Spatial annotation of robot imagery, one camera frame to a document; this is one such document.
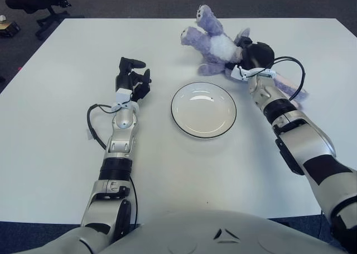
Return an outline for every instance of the blue floor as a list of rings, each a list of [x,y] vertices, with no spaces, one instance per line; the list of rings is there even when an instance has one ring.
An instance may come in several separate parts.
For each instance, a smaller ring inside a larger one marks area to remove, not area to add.
[[[340,248],[339,243],[331,237],[329,224],[324,216],[312,215],[272,220],[313,237],[318,237]],[[0,222],[0,254],[8,254],[43,246],[78,226],[79,225],[76,224]]]

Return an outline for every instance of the wire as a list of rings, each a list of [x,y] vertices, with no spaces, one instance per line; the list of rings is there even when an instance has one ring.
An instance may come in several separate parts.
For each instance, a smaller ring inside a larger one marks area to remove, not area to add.
[[[92,110],[94,110],[95,108],[97,108],[97,107],[99,107],[104,113],[109,113],[109,114],[111,114],[111,113],[116,113],[116,112],[119,111],[121,108],[118,109],[118,110],[116,110],[116,111],[114,111],[114,112],[105,111],[102,107],[111,108],[111,106],[106,105],[106,104],[93,104],[92,106],[90,106],[90,107],[88,108],[88,111],[87,111],[87,125],[88,125],[88,128],[89,128],[89,131],[90,131],[91,135],[93,136],[93,139],[95,139],[95,140],[101,145],[101,147],[102,147],[103,149],[106,149],[107,146],[106,146],[105,143],[99,138],[99,136],[97,135],[95,129],[93,128],[93,126],[91,125],[91,122],[90,122],[90,112],[91,112]],[[136,212],[135,212],[134,226],[135,226],[135,228],[136,228],[136,225],[137,225],[137,222],[138,222],[138,211],[139,211],[139,210],[138,210],[138,209],[139,209],[139,207],[138,207],[138,196],[137,196],[137,194],[136,194],[136,188],[135,188],[134,181],[133,181],[132,177],[130,176],[129,179],[130,179],[130,182],[131,182],[131,184],[132,184],[132,186],[133,186],[134,196],[135,196],[135,208],[136,208]]]
[[[262,69],[261,71],[255,73],[255,74],[252,74],[250,76],[247,76],[247,78],[250,78],[250,77],[253,77],[253,76],[256,76],[257,74],[260,74],[261,72],[265,71],[266,69],[269,69],[269,67],[272,67],[274,64],[277,64],[277,63],[281,63],[282,61],[293,61],[294,63],[298,64],[301,68],[301,71],[302,71],[302,75],[301,75],[301,81],[300,81],[300,85],[298,86],[298,88],[296,89],[296,91],[291,95],[291,97],[289,98],[290,101],[292,101],[293,99],[296,98],[296,96],[300,93],[302,87],[303,87],[303,84],[305,82],[305,69],[304,67],[302,66],[301,62],[298,61],[297,59],[295,59],[294,57],[290,57],[290,56],[282,56],[282,57],[277,57],[275,58],[271,63],[269,63],[267,65],[266,68]]]
[[[301,68],[301,81],[300,81],[300,85],[298,86],[298,88],[296,89],[296,91],[291,95],[291,97],[289,98],[289,100],[293,100],[296,98],[296,96],[300,93],[302,87],[303,87],[303,84],[305,82],[305,69],[303,68],[302,64],[300,61],[298,61],[297,59],[295,59],[294,57],[289,57],[289,56],[283,56],[283,57],[277,57],[276,59],[274,59],[274,64],[277,64],[277,63],[280,63],[281,61],[293,61],[294,63],[296,63],[297,65],[300,66]]]
[[[130,182],[133,185],[133,190],[134,190],[134,196],[135,196],[135,221],[134,221],[134,229],[136,228],[136,224],[138,222],[138,211],[139,211],[139,207],[138,207],[138,196],[136,195],[136,189],[135,189],[135,185],[133,182],[132,177],[130,176]]]
[[[317,234],[317,239],[320,239],[320,235],[321,235],[321,230],[322,230],[322,215],[324,213],[321,210],[321,214],[320,214],[320,227],[319,227],[319,233]]]

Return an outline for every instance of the black triangle logo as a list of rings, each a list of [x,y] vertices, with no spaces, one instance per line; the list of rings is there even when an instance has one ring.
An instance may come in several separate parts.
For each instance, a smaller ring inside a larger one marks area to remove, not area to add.
[[[213,240],[217,241],[217,243],[239,243],[240,239],[234,233],[229,232],[227,229],[219,229]]]

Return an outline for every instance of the stuffed animal ear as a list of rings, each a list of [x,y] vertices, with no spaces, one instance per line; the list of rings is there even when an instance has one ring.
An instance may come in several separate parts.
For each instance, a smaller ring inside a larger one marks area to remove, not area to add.
[[[249,37],[250,34],[250,28],[244,28],[242,29],[239,34],[236,36],[236,38],[234,39],[234,43],[236,45],[240,44],[240,40],[242,39],[242,37]]]

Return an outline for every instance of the plate rim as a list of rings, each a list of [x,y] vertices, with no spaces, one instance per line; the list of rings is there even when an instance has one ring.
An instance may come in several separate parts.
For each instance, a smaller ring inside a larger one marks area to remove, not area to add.
[[[216,135],[216,136],[211,136],[211,137],[200,137],[200,136],[196,136],[196,135],[193,135],[193,134],[191,134],[191,133],[188,133],[187,131],[185,131],[185,130],[176,122],[175,117],[173,116],[173,112],[172,112],[172,102],[173,102],[173,99],[175,98],[176,94],[177,94],[182,88],[184,88],[184,87],[186,87],[186,86],[188,86],[188,85],[191,85],[191,84],[195,84],[195,83],[204,83],[204,84],[215,85],[216,87],[218,87],[218,88],[222,89],[224,92],[226,92],[226,93],[228,94],[228,96],[232,99],[233,104],[234,104],[234,107],[235,107],[234,120],[233,120],[233,123],[230,125],[230,127],[229,127],[226,131],[224,131],[223,133],[221,133],[221,134],[219,134],[219,135]],[[219,85],[216,85],[216,84],[213,84],[213,83],[209,83],[209,82],[196,81],[196,82],[188,83],[188,84],[186,84],[186,85],[180,87],[180,88],[175,92],[175,94],[173,95],[173,97],[172,97],[172,99],[171,99],[171,105],[170,105],[170,107],[171,107],[171,110],[170,110],[170,111],[171,111],[171,117],[172,117],[172,119],[175,121],[176,126],[179,127],[180,130],[184,131],[186,134],[188,134],[188,135],[190,135],[190,136],[192,136],[192,137],[195,137],[195,138],[216,138],[216,137],[219,137],[219,136],[223,135],[224,133],[226,133],[227,131],[229,131],[229,130],[233,127],[233,125],[234,125],[234,123],[235,123],[235,120],[236,120],[236,118],[237,118],[237,105],[235,104],[235,101],[234,101],[233,97],[232,97],[232,96],[228,93],[228,91],[225,90],[224,88],[220,87]]]

